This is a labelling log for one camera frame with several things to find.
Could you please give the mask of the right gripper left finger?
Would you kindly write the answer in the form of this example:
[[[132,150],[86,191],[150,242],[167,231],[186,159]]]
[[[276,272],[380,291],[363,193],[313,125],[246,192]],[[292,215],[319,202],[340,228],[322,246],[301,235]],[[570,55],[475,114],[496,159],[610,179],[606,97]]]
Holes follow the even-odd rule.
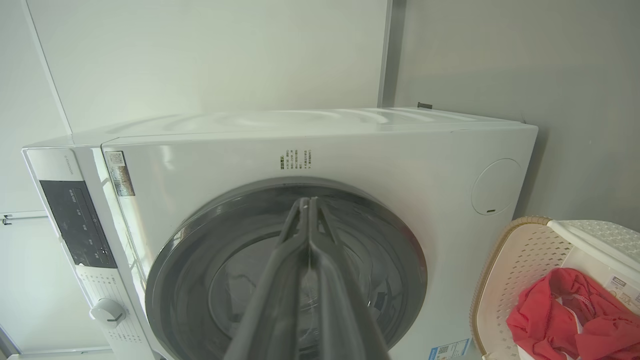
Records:
[[[297,199],[283,226],[226,360],[297,360],[300,287],[309,263],[310,198]]]

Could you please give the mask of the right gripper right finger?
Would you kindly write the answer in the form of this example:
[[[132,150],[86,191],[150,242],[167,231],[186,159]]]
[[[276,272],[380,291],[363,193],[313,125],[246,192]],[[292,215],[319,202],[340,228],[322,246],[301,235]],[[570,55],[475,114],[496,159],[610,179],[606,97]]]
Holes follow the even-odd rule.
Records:
[[[318,278],[319,356],[322,360],[388,360],[387,344],[371,316],[332,215],[318,197],[309,203],[311,266]]]

